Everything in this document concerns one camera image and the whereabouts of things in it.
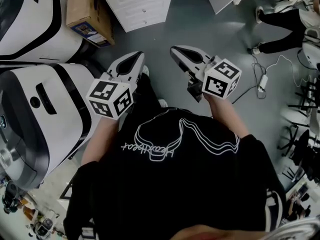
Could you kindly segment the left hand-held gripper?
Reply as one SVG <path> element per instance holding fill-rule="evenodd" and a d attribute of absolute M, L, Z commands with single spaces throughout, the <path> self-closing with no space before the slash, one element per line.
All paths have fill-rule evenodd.
<path fill-rule="evenodd" d="M 95 78 L 86 95 L 94 113 L 118 120 L 134 103 L 133 92 L 144 65 L 144 52 L 130 52 L 112 62 L 100 78 Z"/>

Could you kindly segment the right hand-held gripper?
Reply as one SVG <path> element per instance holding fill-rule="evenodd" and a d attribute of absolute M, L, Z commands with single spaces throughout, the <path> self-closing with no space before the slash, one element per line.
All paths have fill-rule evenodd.
<path fill-rule="evenodd" d="M 228 59 L 210 56 L 203 50 L 174 45 L 170 55 L 178 66 L 189 74 L 187 91 L 199 102 L 203 94 L 225 100 L 237 87 L 242 70 Z"/>

